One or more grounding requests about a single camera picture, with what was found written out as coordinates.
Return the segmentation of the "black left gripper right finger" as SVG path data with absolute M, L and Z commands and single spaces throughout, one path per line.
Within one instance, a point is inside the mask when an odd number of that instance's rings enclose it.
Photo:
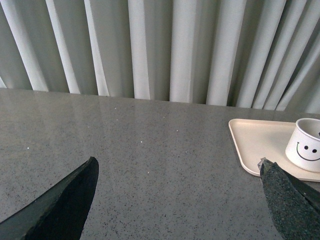
M 273 224 L 284 240 L 320 238 L 320 192 L 263 157 L 260 179 Z

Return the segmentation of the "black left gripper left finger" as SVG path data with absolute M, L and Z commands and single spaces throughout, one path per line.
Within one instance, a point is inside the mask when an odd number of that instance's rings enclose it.
M 90 157 L 0 224 L 2 240 L 78 240 L 90 211 L 99 163 Z

